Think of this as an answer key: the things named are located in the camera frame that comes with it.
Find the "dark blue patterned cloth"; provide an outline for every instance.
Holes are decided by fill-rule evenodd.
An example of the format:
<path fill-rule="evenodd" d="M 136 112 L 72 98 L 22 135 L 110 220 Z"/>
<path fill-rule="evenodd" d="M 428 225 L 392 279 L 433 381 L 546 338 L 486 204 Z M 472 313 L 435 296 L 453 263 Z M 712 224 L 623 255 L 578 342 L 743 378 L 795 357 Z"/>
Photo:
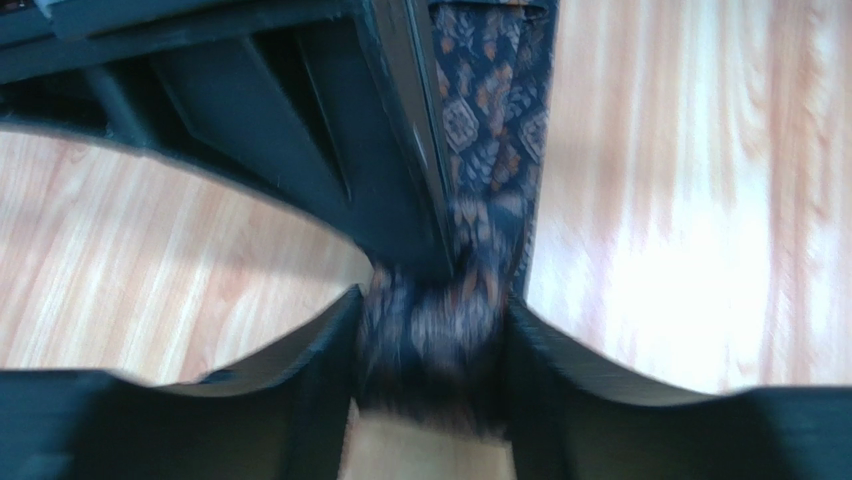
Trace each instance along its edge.
<path fill-rule="evenodd" d="M 374 263 L 357 344 L 362 409 L 499 434 L 503 311 L 523 295 L 547 130 L 556 0 L 433 0 L 458 275 Z"/>

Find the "light wood grain surface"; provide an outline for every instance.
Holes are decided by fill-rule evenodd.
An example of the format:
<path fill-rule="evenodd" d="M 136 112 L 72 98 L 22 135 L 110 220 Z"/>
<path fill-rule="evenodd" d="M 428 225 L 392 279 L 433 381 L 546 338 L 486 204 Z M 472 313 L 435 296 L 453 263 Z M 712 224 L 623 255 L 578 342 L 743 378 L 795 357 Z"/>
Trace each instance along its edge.
<path fill-rule="evenodd" d="M 852 382 L 852 2 L 562 0 L 527 300 L 707 392 Z M 370 267 L 158 161 L 0 133 L 0 366 L 189 380 Z M 505 446 L 355 422 L 349 479 L 511 478 Z"/>

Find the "floral pattern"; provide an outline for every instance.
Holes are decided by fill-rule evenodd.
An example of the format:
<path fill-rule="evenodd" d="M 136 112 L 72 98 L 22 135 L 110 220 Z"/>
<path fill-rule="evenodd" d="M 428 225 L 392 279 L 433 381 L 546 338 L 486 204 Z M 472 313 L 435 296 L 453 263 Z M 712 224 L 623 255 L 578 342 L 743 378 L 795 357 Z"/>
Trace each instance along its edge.
<path fill-rule="evenodd" d="M 374 263 L 356 400 L 439 428 L 499 435 L 509 292 L 523 294 L 547 130 L 556 0 L 432 0 L 458 275 Z"/>

